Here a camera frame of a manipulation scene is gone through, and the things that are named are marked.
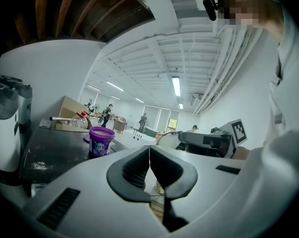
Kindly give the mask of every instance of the purple plastic container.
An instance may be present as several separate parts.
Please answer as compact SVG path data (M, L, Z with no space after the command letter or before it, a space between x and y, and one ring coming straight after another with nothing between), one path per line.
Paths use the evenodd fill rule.
M90 129L89 157L91 159L108 155L109 146L115 137L115 132L102 127Z

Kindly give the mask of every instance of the workbench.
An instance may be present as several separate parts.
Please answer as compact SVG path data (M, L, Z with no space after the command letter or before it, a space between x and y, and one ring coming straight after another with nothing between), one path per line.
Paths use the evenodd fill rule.
M89 160L86 132L73 132L37 127L24 151L19 177L30 183L49 183L74 167ZM110 154L127 149L115 139Z

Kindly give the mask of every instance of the wooden ceiling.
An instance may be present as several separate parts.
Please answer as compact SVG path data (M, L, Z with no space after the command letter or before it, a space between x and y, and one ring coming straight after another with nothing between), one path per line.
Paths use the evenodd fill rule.
M143 0L0 0L0 56L45 40L108 42L150 19Z

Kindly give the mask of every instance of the ceiling duct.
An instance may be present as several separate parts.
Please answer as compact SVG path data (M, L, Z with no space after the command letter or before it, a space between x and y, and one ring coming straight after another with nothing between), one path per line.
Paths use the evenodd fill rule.
M198 104L198 101L202 99L202 95L203 95L203 94L194 93L194 94L191 96L191 99L190 99L190 105L191 105L192 107L195 107L195 106Z

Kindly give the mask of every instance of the window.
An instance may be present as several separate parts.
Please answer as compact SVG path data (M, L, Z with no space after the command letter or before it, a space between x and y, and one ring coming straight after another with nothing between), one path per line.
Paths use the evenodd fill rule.
M175 119L169 119L166 133L176 131L177 122Z

